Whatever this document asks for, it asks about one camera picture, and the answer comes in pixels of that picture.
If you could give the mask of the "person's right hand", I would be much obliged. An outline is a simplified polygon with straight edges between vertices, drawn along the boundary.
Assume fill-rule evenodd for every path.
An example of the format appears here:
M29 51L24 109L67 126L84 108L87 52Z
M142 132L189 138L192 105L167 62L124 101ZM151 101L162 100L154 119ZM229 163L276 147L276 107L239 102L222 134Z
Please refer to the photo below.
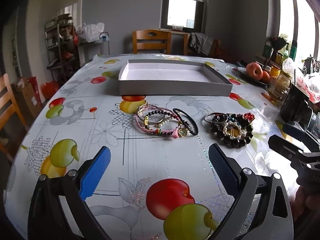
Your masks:
M319 209L319 199L319 194L310 195L307 193L307 188L300 186L296 192L295 200L290 203L293 220L296 221L305 208L310 210Z

